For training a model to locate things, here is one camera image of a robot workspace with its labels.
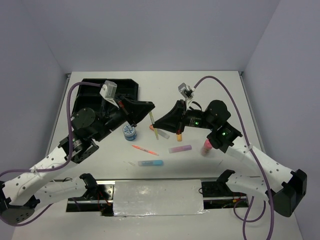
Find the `yellow thin pen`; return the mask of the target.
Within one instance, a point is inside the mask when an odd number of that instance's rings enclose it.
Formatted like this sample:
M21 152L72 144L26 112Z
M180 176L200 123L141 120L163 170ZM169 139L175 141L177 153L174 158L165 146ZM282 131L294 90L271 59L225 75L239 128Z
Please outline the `yellow thin pen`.
M150 117L151 125L153 127L153 132L155 134L156 140L159 140L158 130L154 127L155 120L154 120L154 117L153 117L153 113L151 111L149 112L149 117Z

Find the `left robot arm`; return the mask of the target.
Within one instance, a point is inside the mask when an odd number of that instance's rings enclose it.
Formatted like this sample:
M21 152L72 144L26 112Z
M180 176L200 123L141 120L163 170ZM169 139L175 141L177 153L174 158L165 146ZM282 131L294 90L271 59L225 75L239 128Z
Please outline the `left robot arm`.
M8 225L28 224L35 211L48 209L64 199L84 197L91 200L100 194L99 185L90 173L62 183L53 180L93 153L100 142L125 122L137 126L155 108L150 101L115 97L115 105L105 100L99 110L88 106L71 115L69 134L45 158L29 169L19 169L19 175L0 183L0 219Z

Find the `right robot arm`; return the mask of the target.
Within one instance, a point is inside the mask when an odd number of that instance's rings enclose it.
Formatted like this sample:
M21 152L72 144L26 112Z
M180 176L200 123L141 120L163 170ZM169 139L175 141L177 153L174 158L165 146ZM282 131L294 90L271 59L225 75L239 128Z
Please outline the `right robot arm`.
M292 170L275 161L247 142L244 132L228 123L231 113L221 100L213 100L205 111L187 109L184 100L178 100L153 127L175 134L185 127L209 129L207 139L211 146L249 167L257 178L242 176L234 170L225 170L218 178L218 192L228 196L242 192L267 201L284 217L290 217L307 193L307 174Z

